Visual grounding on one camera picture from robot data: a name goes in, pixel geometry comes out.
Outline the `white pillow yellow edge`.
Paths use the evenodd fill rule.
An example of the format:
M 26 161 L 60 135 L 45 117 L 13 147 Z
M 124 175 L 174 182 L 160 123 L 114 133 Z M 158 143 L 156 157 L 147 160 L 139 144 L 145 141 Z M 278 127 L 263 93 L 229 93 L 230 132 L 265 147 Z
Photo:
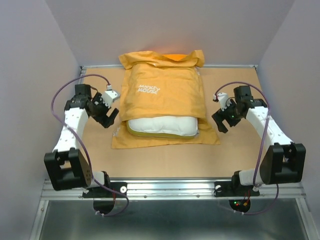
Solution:
M 138 137 L 194 138 L 198 133 L 198 119 L 192 116 L 159 116 L 131 119 L 127 130 Z

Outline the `orange patterned pillowcase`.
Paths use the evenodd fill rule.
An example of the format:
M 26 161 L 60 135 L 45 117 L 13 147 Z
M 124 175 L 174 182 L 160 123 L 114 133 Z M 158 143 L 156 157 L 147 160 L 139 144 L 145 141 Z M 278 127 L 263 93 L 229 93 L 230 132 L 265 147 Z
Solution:
M 201 50 L 190 54 L 138 51 L 122 54 L 124 79 L 119 102 L 120 125 L 113 133 L 113 149 L 135 149 L 178 144 L 218 145 L 216 130 L 207 120 L 204 87 L 199 68 Z M 194 117 L 199 133 L 193 138 L 136 136 L 127 121 L 163 116 Z

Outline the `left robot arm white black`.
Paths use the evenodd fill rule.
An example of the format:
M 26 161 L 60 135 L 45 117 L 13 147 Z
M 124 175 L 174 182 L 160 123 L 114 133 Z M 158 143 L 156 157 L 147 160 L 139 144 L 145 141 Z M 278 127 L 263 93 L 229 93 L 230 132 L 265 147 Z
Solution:
M 119 110 L 115 108 L 110 115 L 107 113 L 120 94 L 111 85 L 95 95 L 89 84 L 77 84 L 74 90 L 74 96 L 64 107 L 65 125 L 59 140 L 52 152 L 45 154 L 44 164 L 54 190 L 94 188 L 100 197 L 106 197 L 111 193 L 109 176 L 105 171 L 92 171 L 81 152 L 80 140 L 89 118 L 105 129 L 114 124 Z

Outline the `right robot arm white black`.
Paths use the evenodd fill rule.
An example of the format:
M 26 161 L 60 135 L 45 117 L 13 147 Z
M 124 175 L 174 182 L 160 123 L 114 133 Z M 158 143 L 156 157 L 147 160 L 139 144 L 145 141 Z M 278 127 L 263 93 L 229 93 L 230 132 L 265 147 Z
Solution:
M 247 120 L 261 138 L 255 168 L 236 171 L 231 180 L 217 184 L 215 189 L 219 197 L 247 193 L 257 196 L 262 185 L 291 184 L 302 180 L 305 146 L 285 135 L 272 118 L 267 101 L 254 98 L 252 88 L 252 85 L 241 82 L 234 88 L 233 97 L 220 91 L 213 95 L 213 101 L 220 104 L 219 110 L 212 115 L 219 132 L 228 132 L 224 122 L 234 127 L 241 120 Z

